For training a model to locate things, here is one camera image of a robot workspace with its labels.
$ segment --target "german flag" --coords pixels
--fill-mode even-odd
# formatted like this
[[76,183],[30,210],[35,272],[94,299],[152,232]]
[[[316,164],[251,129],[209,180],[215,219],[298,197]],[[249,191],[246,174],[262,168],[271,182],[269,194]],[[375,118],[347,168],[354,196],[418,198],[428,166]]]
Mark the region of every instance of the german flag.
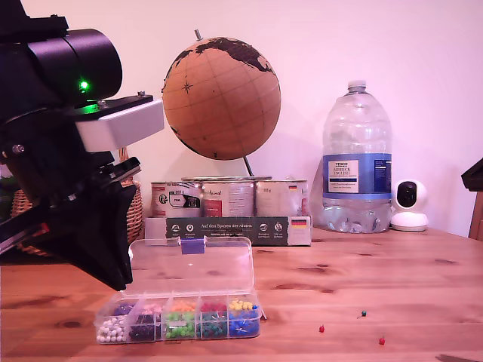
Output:
[[292,228],[306,228],[307,227],[307,220],[306,219],[292,219],[291,221]]

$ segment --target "large water bottle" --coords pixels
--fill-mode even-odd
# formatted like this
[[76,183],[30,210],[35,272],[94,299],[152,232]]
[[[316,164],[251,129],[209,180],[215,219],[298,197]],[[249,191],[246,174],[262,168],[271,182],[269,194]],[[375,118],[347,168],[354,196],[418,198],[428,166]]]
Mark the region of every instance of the large water bottle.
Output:
[[391,220],[391,124],[365,88],[351,81],[324,127],[322,213],[339,232],[382,232]]

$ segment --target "screw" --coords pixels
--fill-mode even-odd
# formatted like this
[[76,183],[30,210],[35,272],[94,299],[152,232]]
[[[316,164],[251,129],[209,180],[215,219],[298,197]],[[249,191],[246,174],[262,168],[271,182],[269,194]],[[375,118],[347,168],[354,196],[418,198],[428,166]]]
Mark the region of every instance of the screw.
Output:
[[15,155],[19,155],[20,153],[24,153],[25,152],[25,147],[23,147],[22,145],[13,145],[12,146],[12,152]]

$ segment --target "compartment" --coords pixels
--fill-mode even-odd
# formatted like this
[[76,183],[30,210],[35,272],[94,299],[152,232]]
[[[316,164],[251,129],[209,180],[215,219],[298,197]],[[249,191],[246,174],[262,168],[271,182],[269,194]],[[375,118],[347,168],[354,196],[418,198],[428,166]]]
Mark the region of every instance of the compartment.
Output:
[[168,298],[141,299],[128,315],[130,342],[162,339],[162,312]]
[[260,334],[260,316],[260,304],[255,293],[229,296],[229,337],[248,338],[258,336]]
[[198,298],[174,298],[163,312],[166,340],[194,339],[201,336]]
[[126,343],[128,334],[126,330],[126,316],[119,315],[118,317],[105,317],[101,321],[95,323],[97,337],[96,340],[101,344]]
[[200,301],[202,339],[228,338],[227,296],[204,296]]
[[96,314],[96,340],[101,344],[129,342],[128,315],[139,299],[114,295]]

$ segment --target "bottle label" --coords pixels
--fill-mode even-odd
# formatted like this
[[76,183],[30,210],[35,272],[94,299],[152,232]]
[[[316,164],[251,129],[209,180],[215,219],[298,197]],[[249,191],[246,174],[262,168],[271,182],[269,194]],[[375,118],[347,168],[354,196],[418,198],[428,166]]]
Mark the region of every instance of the bottle label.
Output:
[[323,157],[324,198],[391,198],[391,155],[355,153]]

